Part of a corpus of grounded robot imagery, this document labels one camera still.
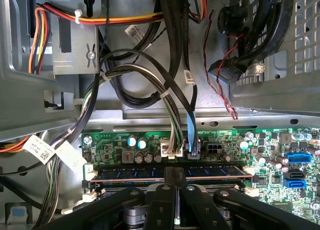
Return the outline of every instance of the blue sata port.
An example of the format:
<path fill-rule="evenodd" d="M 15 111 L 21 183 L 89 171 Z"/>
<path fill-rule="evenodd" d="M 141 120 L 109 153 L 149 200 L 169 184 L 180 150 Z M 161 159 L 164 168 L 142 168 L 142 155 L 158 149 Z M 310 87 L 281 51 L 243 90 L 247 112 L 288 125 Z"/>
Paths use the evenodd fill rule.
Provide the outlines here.
<path fill-rule="evenodd" d="M 306 181 L 303 179 L 283 178 L 283 185 L 287 188 L 306 188 Z"/>
<path fill-rule="evenodd" d="M 284 157 L 288 158 L 289 163 L 309 163 L 312 159 L 312 156 L 310 154 L 299 152 L 285 153 Z"/>

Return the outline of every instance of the barcode label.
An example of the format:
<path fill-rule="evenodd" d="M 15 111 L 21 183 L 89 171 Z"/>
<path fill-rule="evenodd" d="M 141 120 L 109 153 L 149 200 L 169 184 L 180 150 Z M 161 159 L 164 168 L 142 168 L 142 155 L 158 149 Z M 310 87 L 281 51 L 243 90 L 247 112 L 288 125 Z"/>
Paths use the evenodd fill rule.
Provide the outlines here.
<path fill-rule="evenodd" d="M 131 25 L 131 26 L 129 26 L 128 28 L 126 28 L 125 32 L 126 32 L 126 34 L 127 34 L 128 36 L 131 37 L 131 39 L 133 39 L 133 41 L 138 42 L 138 43 L 139 43 L 139 42 L 143 39 L 143 37 L 145 36 L 144 33 L 141 32 L 136 25 Z"/>
<path fill-rule="evenodd" d="M 55 154 L 55 149 L 53 147 L 35 135 L 32 135 L 22 148 L 38 158 L 43 164 L 46 164 Z"/>
<path fill-rule="evenodd" d="M 65 141 L 55 152 L 61 161 L 63 161 L 64 164 L 67 165 L 72 171 L 83 171 L 83 165 L 86 164 L 87 161 L 68 141 Z"/>
<path fill-rule="evenodd" d="M 187 84 L 195 84 L 195 80 L 190 71 L 184 70 L 184 78 Z"/>

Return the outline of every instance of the motherboard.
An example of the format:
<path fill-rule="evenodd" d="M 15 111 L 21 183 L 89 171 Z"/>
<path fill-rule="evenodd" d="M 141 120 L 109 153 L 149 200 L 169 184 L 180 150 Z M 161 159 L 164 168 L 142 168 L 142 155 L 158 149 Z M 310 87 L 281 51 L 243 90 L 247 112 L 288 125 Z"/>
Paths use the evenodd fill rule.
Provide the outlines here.
<path fill-rule="evenodd" d="M 183 134 L 176 156 L 164 157 L 170 132 L 83 133 L 84 180 L 109 194 L 125 183 L 146 190 L 178 165 L 209 193 L 235 188 L 320 224 L 320 128 L 199 131 L 197 156 Z"/>

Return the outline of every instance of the green circuit board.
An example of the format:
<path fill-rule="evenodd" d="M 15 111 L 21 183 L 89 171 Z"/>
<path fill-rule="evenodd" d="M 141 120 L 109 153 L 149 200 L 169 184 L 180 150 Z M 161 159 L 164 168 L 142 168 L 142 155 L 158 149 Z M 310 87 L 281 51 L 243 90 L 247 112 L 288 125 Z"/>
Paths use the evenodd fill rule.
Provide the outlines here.
<path fill-rule="evenodd" d="M 183 156 L 169 160 L 162 158 L 162 163 L 175 162 L 217 162 L 223 163 L 226 160 L 221 158 L 221 152 L 230 157 L 230 162 L 241 166 L 254 168 L 255 176 L 246 181 L 246 186 L 259 189 L 259 200 L 279 207 L 295 215 L 320 224 L 320 209 L 313 209 L 311 203 L 320 196 L 320 157 L 312 155 L 310 163 L 289 164 L 289 169 L 296 169 L 305 174 L 305 188 L 287 188 L 283 183 L 283 172 L 268 164 L 261 165 L 256 157 L 262 156 L 266 159 L 274 159 L 275 156 L 286 152 L 306 153 L 306 144 L 311 141 L 297 140 L 292 137 L 293 133 L 309 133 L 312 135 L 313 146 L 318 147 L 320 128 L 289 128 L 289 129 L 241 129 L 226 131 L 199 131 L 198 160 L 188 158 L 187 132 L 183 132 L 186 138 L 182 149 Z M 128 146 L 128 138 L 134 136 L 137 141 L 143 139 L 146 142 L 144 149 L 137 145 Z M 97 165 L 125 165 L 123 152 L 132 152 L 153 156 L 160 154 L 160 141 L 168 140 L 170 132 L 140 132 L 140 133 L 83 133 L 82 154 L 88 163 Z M 237 147 L 237 142 L 247 142 L 247 149 Z"/>

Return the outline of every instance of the electrolytic capacitor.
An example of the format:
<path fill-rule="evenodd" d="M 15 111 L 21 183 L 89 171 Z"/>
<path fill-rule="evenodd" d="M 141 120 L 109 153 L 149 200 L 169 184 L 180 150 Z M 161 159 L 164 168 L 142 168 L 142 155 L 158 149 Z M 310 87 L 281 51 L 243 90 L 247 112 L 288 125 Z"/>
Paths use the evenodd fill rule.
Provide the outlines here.
<path fill-rule="evenodd" d="M 144 160 L 145 160 L 146 163 L 151 163 L 153 158 L 154 158 L 154 156 L 149 151 L 146 152 L 145 155 L 144 155 Z"/>
<path fill-rule="evenodd" d="M 139 149 L 145 149 L 145 147 L 147 146 L 146 140 L 143 138 L 139 139 L 137 146 Z"/>
<path fill-rule="evenodd" d="M 249 147 L 249 144 L 244 140 L 237 141 L 235 145 L 241 150 L 247 150 Z"/>
<path fill-rule="evenodd" d="M 136 163 L 142 163 L 144 161 L 145 155 L 142 152 L 137 152 L 134 158 Z"/>
<path fill-rule="evenodd" d="M 131 135 L 128 138 L 128 146 L 135 146 L 137 143 L 137 138 L 134 135 Z"/>
<path fill-rule="evenodd" d="M 228 154 L 226 154 L 225 152 L 223 152 L 223 153 L 220 155 L 220 159 L 221 159 L 222 161 L 226 161 L 226 162 L 230 162 L 230 161 L 231 161 L 231 157 L 230 157 Z"/>
<path fill-rule="evenodd" d="M 282 166 L 281 171 L 283 173 L 287 173 L 289 171 L 289 168 L 287 166 Z"/>
<path fill-rule="evenodd" d="M 305 140 L 307 140 L 307 141 L 310 141 L 312 139 L 312 135 L 310 133 L 304 133 L 303 135 L 304 135 Z"/>
<path fill-rule="evenodd" d="M 160 163 L 161 160 L 162 160 L 161 153 L 160 153 L 160 151 L 157 151 L 157 152 L 154 154 L 154 161 L 157 162 L 157 163 Z"/>
<path fill-rule="evenodd" d="M 274 160 L 274 159 L 270 160 L 269 164 L 271 166 L 273 166 L 275 169 L 281 169 L 282 168 L 281 163 L 276 161 L 276 160 Z"/>
<path fill-rule="evenodd" d="M 289 163 L 289 159 L 288 158 L 285 158 L 281 155 L 278 155 L 274 158 L 276 161 L 280 162 L 281 164 L 283 165 L 287 165 Z"/>
<path fill-rule="evenodd" d="M 313 147 L 313 146 L 308 146 L 306 149 L 307 152 L 314 154 L 314 155 L 320 155 L 320 149 Z"/>
<path fill-rule="evenodd" d="M 297 132 L 294 132 L 294 133 L 292 133 L 292 139 L 293 140 L 298 140 L 298 141 L 302 141 L 302 140 L 304 140 L 305 139 L 305 136 L 302 134 L 302 133 L 297 133 Z"/>
<path fill-rule="evenodd" d="M 266 163 L 266 159 L 264 159 L 262 156 L 256 156 L 255 161 L 259 163 L 259 165 L 264 165 Z"/>

